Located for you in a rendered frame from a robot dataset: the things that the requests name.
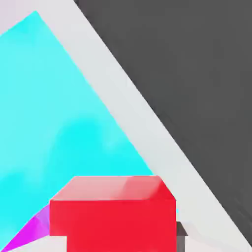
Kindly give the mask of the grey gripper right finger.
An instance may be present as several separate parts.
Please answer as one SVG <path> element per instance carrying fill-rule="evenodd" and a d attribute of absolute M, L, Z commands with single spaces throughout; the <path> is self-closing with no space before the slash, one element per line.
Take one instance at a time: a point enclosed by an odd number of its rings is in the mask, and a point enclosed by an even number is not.
<path fill-rule="evenodd" d="M 177 252 L 215 252 L 204 237 L 191 227 L 189 232 L 177 221 Z"/>

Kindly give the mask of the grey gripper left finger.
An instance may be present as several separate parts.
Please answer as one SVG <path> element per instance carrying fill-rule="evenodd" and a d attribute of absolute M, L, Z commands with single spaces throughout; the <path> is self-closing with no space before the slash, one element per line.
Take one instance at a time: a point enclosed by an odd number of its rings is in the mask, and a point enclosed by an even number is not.
<path fill-rule="evenodd" d="M 46 236 L 9 252 L 67 252 L 67 237 Z"/>

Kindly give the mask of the small red cube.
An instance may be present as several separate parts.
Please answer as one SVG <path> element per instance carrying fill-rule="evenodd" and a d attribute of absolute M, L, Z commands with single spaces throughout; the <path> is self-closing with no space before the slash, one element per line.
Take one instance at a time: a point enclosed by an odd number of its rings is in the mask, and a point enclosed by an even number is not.
<path fill-rule="evenodd" d="M 159 176 L 74 177 L 50 200 L 67 252 L 177 252 L 176 199 Z"/>

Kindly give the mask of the small magenta cube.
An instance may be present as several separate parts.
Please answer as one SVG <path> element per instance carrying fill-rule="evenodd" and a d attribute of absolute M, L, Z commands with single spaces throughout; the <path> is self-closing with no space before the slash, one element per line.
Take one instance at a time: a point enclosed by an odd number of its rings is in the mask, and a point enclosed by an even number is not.
<path fill-rule="evenodd" d="M 35 214 L 15 237 L 2 249 L 1 252 L 8 252 L 37 239 L 49 235 L 50 231 L 50 206 L 46 205 Z"/>

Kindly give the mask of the large cyan box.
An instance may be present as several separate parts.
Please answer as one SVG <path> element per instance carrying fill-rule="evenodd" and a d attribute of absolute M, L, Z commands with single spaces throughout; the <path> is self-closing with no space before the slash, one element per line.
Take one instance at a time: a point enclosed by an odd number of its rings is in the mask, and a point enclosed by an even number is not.
<path fill-rule="evenodd" d="M 0 35 L 0 251 L 82 176 L 155 175 L 34 11 Z"/>

